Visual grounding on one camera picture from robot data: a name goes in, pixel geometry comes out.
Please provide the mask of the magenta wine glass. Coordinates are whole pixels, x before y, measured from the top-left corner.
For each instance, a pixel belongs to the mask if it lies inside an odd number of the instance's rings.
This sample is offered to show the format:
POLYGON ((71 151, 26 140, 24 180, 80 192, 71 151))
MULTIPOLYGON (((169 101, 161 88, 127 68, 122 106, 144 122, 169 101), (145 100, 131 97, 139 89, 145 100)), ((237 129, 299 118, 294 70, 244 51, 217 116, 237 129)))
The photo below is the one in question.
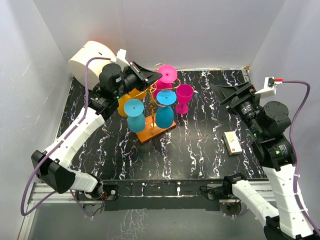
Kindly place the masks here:
POLYGON ((176 105, 175 110, 178 114, 184 115, 188 113, 188 103, 191 101, 193 93, 194 89, 189 84, 181 84, 176 89, 178 104, 176 105))
POLYGON ((177 79, 178 72, 171 65, 163 65, 158 69, 158 73, 162 74, 162 77, 156 82, 157 90, 170 89, 172 83, 177 79))

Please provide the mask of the blue wine glass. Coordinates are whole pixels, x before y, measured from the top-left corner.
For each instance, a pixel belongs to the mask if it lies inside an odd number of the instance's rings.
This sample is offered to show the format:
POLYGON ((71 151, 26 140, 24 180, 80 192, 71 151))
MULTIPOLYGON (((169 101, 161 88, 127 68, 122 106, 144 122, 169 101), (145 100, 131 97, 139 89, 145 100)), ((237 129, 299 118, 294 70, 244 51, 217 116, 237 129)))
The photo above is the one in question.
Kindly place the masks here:
POLYGON ((161 129, 167 129, 172 126, 174 121, 174 111, 171 105, 177 100, 176 94, 169 89, 161 90, 156 96, 157 101, 163 105, 160 106, 155 114, 155 123, 161 129))
POLYGON ((128 127, 134 133, 140 133, 146 127, 146 118, 143 114, 144 109, 142 101, 135 98, 128 100, 124 105, 128 127))

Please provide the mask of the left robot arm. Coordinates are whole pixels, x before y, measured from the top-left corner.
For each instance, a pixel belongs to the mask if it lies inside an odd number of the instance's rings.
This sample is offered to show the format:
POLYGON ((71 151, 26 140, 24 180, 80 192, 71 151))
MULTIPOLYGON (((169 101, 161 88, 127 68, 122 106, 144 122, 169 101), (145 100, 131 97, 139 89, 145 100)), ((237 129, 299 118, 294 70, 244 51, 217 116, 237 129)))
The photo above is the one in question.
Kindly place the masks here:
POLYGON ((121 97, 134 89, 146 90, 162 76, 135 62, 124 68, 117 63, 106 64, 74 122, 52 145, 31 155, 35 176, 59 194, 74 190, 86 193, 93 200, 99 199, 103 195, 103 182, 90 173, 72 170, 74 156, 117 110, 121 97))

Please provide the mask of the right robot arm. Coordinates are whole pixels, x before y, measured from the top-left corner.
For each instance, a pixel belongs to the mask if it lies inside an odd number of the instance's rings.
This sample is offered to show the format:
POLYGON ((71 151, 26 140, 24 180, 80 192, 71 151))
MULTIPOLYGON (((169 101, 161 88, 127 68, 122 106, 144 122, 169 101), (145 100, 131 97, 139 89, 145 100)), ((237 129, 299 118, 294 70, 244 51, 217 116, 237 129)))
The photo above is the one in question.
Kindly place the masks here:
POLYGON ((279 101, 260 105, 261 94, 250 82, 211 87, 219 103, 238 115, 253 134, 252 149, 270 182, 272 206, 241 173, 225 176, 223 194, 237 197, 255 215, 268 240, 318 240, 298 185, 298 157, 284 131, 291 125, 289 109, 279 101))

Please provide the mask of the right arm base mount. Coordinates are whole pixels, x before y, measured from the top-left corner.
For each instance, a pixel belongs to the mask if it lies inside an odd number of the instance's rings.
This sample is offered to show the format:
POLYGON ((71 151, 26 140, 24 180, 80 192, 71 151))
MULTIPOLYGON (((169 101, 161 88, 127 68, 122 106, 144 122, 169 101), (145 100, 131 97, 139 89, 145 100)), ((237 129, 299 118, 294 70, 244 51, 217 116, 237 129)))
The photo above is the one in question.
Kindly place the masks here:
POLYGON ((231 200, 231 203, 234 204, 241 202, 239 198, 235 197, 231 193, 228 193, 221 184, 201 185, 199 187, 199 191, 201 195, 208 200, 231 200))

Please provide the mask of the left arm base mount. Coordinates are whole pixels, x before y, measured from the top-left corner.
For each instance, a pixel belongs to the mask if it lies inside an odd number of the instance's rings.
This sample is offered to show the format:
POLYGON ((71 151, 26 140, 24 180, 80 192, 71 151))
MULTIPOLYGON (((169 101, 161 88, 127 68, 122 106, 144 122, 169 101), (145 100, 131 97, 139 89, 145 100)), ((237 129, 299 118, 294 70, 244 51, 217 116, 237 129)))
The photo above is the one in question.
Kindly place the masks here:
POLYGON ((80 201, 117 201, 119 199, 119 186, 114 183, 99 182, 93 192, 75 191, 80 201))

